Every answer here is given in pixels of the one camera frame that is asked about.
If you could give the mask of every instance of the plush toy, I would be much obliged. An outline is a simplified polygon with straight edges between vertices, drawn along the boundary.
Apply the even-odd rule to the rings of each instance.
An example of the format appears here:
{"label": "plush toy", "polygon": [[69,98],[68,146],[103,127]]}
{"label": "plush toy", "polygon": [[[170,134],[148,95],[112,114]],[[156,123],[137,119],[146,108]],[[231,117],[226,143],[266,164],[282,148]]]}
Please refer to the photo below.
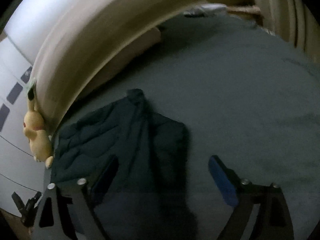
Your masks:
{"label": "plush toy", "polygon": [[31,88],[28,92],[28,112],[24,117],[23,132],[29,139],[35,161],[45,162],[48,169],[53,162],[53,150],[45,130],[44,119],[36,110],[35,101],[34,90]]}

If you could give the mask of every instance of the black clamp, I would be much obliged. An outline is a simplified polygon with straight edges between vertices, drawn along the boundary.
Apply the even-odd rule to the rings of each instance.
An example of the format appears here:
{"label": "black clamp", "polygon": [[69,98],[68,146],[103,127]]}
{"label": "black clamp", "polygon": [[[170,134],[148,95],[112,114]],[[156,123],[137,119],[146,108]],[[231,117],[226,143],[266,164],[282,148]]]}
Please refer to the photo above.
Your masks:
{"label": "black clamp", "polygon": [[278,185],[261,186],[241,180],[218,156],[210,158],[209,172],[226,204],[234,207],[218,240],[240,240],[254,204],[260,204],[260,209],[250,240],[294,240],[289,209]]}
{"label": "black clamp", "polygon": [[35,207],[35,205],[41,197],[41,192],[37,192],[33,198],[28,199],[26,205],[24,205],[17,193],[13,192],[11,197],[21,214],[20,221],[22,224],[25,227],[32,227],[38,210],[38,207]]}
{"label": "black clamp", "polygon": [[74,185],[48,185],[36,215],[32,239],[77,240],[68,205],[72,204],[87,239],[109,239],[93,214],[86,179]]}

